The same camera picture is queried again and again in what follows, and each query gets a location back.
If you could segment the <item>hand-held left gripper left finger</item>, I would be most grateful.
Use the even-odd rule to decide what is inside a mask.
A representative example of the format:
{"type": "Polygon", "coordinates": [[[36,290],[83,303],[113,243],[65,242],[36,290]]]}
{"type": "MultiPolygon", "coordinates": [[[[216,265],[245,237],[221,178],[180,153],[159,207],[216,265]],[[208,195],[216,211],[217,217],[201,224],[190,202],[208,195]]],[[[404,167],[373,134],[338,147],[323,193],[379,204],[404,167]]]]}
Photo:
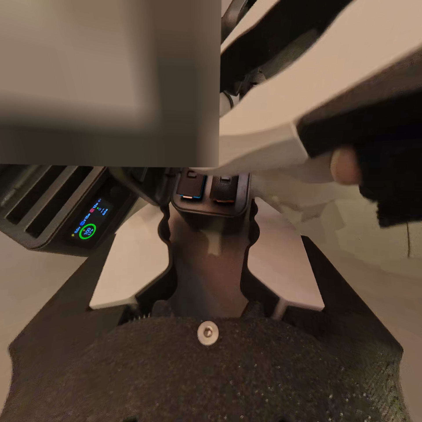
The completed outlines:
{"type": "Polygon", "coordinates": [[[169,300],[178,280],[170,243],[170,208],[146,204],[117,230],[89,306],[137,305],[152,310],[169,300]]]}

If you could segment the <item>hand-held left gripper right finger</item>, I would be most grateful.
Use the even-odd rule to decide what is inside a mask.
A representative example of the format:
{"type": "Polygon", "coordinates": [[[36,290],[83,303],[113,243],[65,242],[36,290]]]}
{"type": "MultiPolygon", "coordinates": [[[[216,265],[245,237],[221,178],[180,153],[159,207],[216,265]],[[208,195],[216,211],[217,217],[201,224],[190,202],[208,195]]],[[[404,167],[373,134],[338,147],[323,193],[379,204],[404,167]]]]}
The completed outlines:
{"type": "Polygon", "coordinates": [[[282,319],[289,307],[324,309],[301,235],[263,199],[251,202],[248,239],[240,278],[248,302],[272,319],[282,319]]]}

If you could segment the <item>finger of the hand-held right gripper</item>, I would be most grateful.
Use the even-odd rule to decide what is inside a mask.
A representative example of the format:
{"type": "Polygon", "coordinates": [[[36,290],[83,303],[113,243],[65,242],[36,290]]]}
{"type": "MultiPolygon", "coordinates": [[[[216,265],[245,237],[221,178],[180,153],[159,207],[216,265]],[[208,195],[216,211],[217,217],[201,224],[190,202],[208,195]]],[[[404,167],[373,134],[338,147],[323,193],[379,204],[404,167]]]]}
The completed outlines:
{"type": "Polygon", "coordinates": [[[251,191],[279,212],[288,208],[302,213],[309,208],[323,208],[334,203],[350,203],[363,207],[363,198],[356,186],[336,182],[303,182],[282,171],[268,171],[251,175],[251,191]]]}
{"type": "Polygon", "coordinates": [[[331,153],[311,158],[292,123],[219,137],[220,176],[281,170],[302,182],[333,182],[330,161],[331,153]]]}

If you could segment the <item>black battery charger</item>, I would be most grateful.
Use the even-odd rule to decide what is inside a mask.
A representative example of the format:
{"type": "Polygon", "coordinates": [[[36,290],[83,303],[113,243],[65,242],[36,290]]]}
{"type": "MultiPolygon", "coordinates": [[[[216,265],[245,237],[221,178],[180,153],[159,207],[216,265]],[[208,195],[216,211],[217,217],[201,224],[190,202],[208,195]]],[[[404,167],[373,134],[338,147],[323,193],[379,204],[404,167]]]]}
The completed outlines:
{"type": "Polygon", "coordinates": [[[206,175],[203,198],[192,201],[182,199],[176,194],[184,168],[138,167],[131,170],[131,177],[143,199],[163,210],[170,210],[172,205],[186,223],[195,229],[202,229],[216,222],[221,223],[226,231],[240,230],[249,206],[251,176],[248,173],[238,175],[237,196],[233,204],[216,203],[210,199],[213,176],[209,175],[206,175]]]}
{"type": "Polygon", "coordinates": [[[137,198],[107,167],[1,165],[1,233],[30,251],[87,257],[137,198]]]}

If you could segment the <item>blue striped black battery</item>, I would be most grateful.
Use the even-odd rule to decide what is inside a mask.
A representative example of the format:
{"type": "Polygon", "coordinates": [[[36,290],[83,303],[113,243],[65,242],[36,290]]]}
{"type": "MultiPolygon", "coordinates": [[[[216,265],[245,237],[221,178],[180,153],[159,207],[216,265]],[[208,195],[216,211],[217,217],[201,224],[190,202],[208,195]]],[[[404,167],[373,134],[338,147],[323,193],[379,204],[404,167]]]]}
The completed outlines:
{"type": "Polygon", "coordinates": [[[176,194],[185,200],[200,201],[203,198],[207,176],[190,168],[182,170],[176,194]]]}

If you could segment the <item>person's right hand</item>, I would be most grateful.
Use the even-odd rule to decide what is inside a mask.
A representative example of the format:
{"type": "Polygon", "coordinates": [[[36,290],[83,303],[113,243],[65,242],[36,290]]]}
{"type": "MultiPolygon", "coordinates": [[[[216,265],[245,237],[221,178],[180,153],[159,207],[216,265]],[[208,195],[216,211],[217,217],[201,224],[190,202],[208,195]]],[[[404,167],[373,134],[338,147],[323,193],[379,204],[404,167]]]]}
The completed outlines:
{"type": "Polygon", "coordinates": [[[356,150],[351,146],[342,146],[331,156],[330,173],[333,180],[341,185],[360,185],[362,172],[358,164],[356,150]]]}

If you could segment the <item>red striped black battery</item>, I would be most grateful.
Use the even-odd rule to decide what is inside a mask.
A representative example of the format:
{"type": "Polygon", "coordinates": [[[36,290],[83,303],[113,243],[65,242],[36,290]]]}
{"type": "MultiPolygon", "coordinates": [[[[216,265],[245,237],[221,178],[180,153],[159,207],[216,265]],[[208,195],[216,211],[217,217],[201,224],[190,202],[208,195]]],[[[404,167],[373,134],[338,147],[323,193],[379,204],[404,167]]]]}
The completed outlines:
{"type": "Polygon", "coordinates": [[[210,199],[216,203],[233,204],[237,196],[239,176],[213,176],[210,199]]]}

